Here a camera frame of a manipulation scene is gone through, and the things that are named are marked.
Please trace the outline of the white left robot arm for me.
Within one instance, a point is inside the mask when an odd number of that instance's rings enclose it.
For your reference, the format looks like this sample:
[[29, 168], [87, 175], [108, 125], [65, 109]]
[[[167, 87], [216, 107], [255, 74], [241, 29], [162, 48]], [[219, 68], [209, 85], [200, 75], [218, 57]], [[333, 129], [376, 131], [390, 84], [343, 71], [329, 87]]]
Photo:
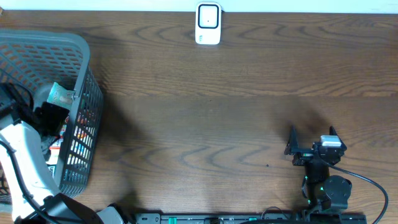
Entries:
[[1, 165], [12, 198], [15, 223], [126, 223], [114, 206], [95, 212], [62, 194], [40, 150], [30, 114], [12, 100], [1, 105]]

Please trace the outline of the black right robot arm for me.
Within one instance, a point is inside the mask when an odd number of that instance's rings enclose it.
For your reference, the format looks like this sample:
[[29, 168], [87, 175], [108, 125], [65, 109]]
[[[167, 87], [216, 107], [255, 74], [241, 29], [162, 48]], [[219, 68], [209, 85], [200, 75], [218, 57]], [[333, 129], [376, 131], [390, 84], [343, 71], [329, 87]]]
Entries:
[[291, 127], [284, 154], [293, 157], [293, 165], [305, 168], [302, 193], [309, 199], [311, 212], [340, 213], [348, 208], [352, 183], [342, 176], [330, 175], [329, 171], [339, 163], [345, 150], [346, 145], [332, 126], [329, 134], [320, 136], [311, 147], [300, 147], [297, 132]]

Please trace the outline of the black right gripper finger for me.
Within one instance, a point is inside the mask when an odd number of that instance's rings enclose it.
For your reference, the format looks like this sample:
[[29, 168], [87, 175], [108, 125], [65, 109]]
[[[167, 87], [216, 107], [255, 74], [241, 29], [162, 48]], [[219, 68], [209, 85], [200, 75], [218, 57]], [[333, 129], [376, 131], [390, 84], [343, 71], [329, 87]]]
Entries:
[[299, 144], [297, 141], [297, 132], [294, 126], [290, 127], [289, 140], [284, 150], [285, 155], [294, 155], [299, 152]]
[[339, 137], [339, 135], [336, 132], [336, 129], [333, 126], [330, 126], [329, 128], [329, 134], [332, 137], [332, 142], [330, 143], [331, 146], [333, 147], [340, 147], [342, 149], [346, 149], [346, 144], [343, 142], [343, 140]]

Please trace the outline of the teal snack packet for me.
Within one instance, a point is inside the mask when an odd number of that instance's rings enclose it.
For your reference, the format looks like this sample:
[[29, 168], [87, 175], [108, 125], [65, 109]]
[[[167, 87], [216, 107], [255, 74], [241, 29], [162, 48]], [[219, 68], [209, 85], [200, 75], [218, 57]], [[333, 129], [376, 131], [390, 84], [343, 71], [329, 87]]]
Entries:
[[57, 82], [54, 82], [47, 97], [47, 103], [70, 110], [74, 101], [74, 95], [74, 91], [67, 90]]

